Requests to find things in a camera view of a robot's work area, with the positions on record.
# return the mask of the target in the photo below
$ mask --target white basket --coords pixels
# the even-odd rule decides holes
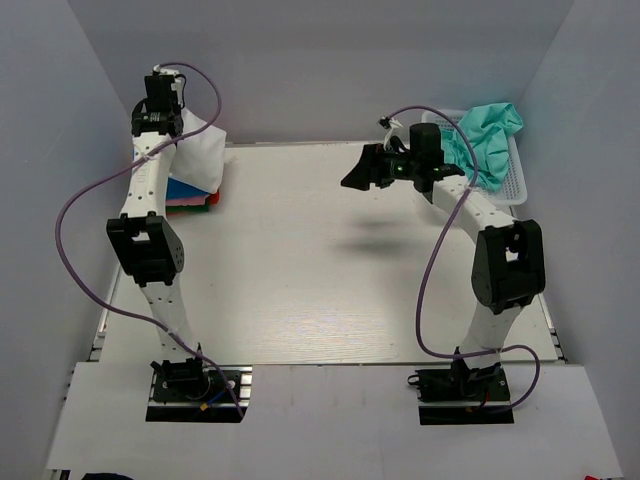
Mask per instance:
[[[466,112],[462,110],[442,110],[442,113],[449,115],[457,123]],[[435,113],[424,112],[422,114],[422,121],[436,123],[440,128],[445,130],[453,130],[449,122]],[[518,148],[516,147],[516,140],[513,138],[513,135],[507,138],[507,142],[509,143],[509,170],[502,182],[502,188],[498,192],[479,189],[480,193],[494,205],[520,205],[527,199],[527,186],[524,183],[520,155],[518,155]]]

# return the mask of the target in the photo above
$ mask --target green fabric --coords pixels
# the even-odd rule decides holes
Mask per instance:
[[[497,192],[509,171],[507,138],[522,128],[522,119],[511,103],[493,103],[469,110],[458,125],[469,138],[478,158],[477,186]],[[460,134],[442,130],[445,163],[454,163],[473,177],[473,162]]]

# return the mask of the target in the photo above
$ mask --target blue cloth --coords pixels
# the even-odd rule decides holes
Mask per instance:
[[[509,171],[507,138],[522,128],[522,119],[511,103],[493,103],[469,110],[458,125],[469,138],[478,158],[477,186],[497,192]],[[473,161],[456,130],[442,130],[445,163],[458,165],[473,177]]]
[[[186,183],[179,182],[173,178],[169,178],[167,184],[167,200],[175,200],[177,198],[190,198],[200,197],[202,195],[209,195],[209,192],[200,190],[199,188],[192,187]]]

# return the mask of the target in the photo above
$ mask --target blue wire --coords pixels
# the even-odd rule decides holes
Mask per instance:
[[[226,390],[222,390],[220,393],[218,393],[218,395],[216,395],[215,397],[213,397],[211,400],[209,400],[207,402],[207,407],[210,407],[211,405],[213,405],[214,403],[216,403],[216,400],[218,400],[222,395],[224,395],[227,391]]]

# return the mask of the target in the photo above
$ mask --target laundry basket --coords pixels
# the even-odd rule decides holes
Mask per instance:
[[[442,110],[442,113],[449,115],[455,122],[459,122],[466,112],[463,110]],[[435,113],[424,112],[422,114],[422,121],[435,123],[441,129],[453,130],[449,122]],[[527,199],[527,186],[524,183],[520,155],[518,155],[518,148],[516,147],[516,140],[513,138],[513,135],[507,139],[507,142],[509,144],[509,170],[502,182],[502,188],[498,192],[479,189],[479,192],[494,205],[520,205]]]

